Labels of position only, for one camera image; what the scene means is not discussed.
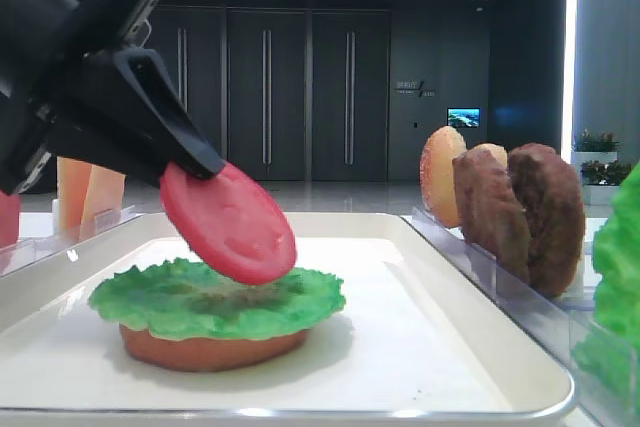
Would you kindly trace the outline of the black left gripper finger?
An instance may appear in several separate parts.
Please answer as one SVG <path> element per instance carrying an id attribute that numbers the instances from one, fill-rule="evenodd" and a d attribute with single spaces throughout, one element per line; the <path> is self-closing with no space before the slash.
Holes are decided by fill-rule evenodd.
<path id="1" fill-rule="evenodd" d="M 208 180 L 224 161 L 195 127 L 159 54 L 102 51 L 67 72 L 54 98 L 49 151 L 160 184 L 174 163 Z"/>

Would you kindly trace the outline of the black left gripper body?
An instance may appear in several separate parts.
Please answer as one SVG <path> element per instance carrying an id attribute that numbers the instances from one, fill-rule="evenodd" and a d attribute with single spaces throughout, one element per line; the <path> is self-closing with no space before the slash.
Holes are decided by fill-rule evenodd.
<path id="1" fill-rule="evenodd" d="M 158 0 L 1 0 L 1 188 L 34 184 L 51 157 L 54 98 L 93 54 L 145 47 Z"/>

